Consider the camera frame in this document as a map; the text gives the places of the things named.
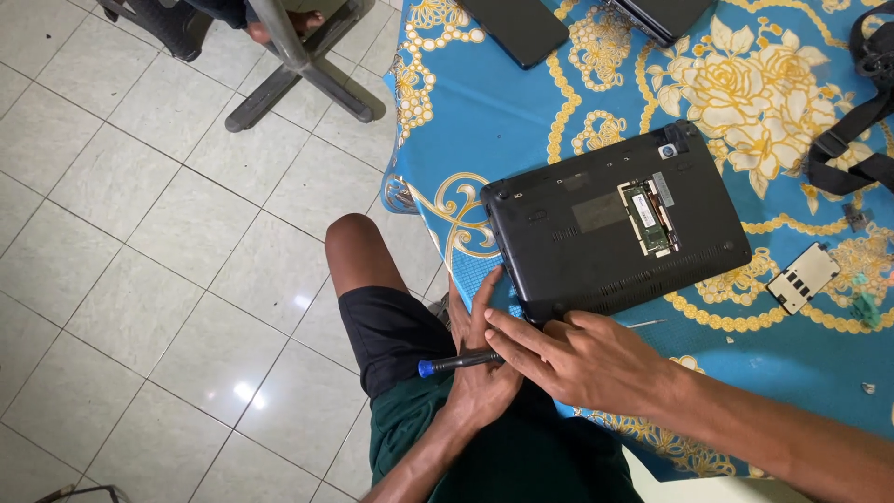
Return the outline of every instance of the black strap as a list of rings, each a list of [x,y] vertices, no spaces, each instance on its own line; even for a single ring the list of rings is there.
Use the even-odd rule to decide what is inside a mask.
[[[863,36],[863,21],[879,13],[894,14],[894,1],[857,18],[848,42],[856,72],[870,78],[878,94],[817,136],[807,151],[806,172],[810,184],[837,195],[850,194],[875,182],[894,192],[894,159],[884,154],[872,154],[847,171],[825,164],[845,153],[848,144],[860,133],[894,112],[894,22],[882,24],[869,38]]]

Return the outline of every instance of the hand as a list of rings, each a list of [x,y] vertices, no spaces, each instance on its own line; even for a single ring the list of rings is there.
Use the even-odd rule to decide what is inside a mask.
[[[449,277],[450,304],[447,309],[457,352],[490,349],[485,340],[485,310],[501,275],[502,266],[498,266],[485,277],[472,299],[471,316],[453,284],[453,278]],[[522,379],[522,375],[511,366],[496,362],[457,369],[442,411],[458,425],[478,431],[506,412],[521,388]]]
[[[563,404],[625,415],[649,415],[669,389],[670,360],[611,318],[570,311],[544,332],[488,309],[487,341],[516,368]]]

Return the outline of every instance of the foot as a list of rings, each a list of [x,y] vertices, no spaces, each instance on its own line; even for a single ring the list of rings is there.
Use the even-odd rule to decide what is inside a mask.
[[[306,13],[294,13],[288,11],[288,14],[289,21],[291,21],[291,25],[295,29],[295,32],[298,33],[299,37],[304,37],[304,34],[312,28],[322,26],[325,21],[323,14],[319,11],[309,11]],[[251,39],[258,44],[266,44],[270,41],[270,33],[267,31],[267,28],[264,28],[264,25],[259,22],[250,22],[246,31],[249,33]]]

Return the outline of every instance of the table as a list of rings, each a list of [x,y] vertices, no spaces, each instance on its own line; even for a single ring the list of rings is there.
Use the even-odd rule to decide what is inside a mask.
[[[425,219],[468,303],[501,261],[477,197],[482,185],[686,117],[710,140],[754,259],[614,318],[667,318],[638,333],[675,362],[894,439],[894,199],[878,186],[845,198],[820,192],[797,164],[813,137],[875,94],[854,73],[845,42],[875,2],[721,1],[669,49],[598,1],[546,3],[570,42],[524,72],[452,0],[405,1],[385,76],[398,140],[383,204]],[[869,21],[869,30],[880,22]],[[837,162],[872,151],[894,154],[890,123]],[[874,221],[852,232],[845,202]],[[829,245],[841,274],[789,316],[764,286],[813,242]],[[875,296],[878,328],[850,314],[863,291]],[[520,314],[509,282],[496,296],[495,305]],[[874,394],[862,383],[875,384]],[[661,481],[769,476],[642,418],[557,406],[614,431]]]

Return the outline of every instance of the black shorts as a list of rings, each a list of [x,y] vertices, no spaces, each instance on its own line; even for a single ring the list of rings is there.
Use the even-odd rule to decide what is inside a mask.
[[[339,297],[338,307],[370,399],[419,375],[419,360],[456,356],[451,333],[410,294],[362,286]]]

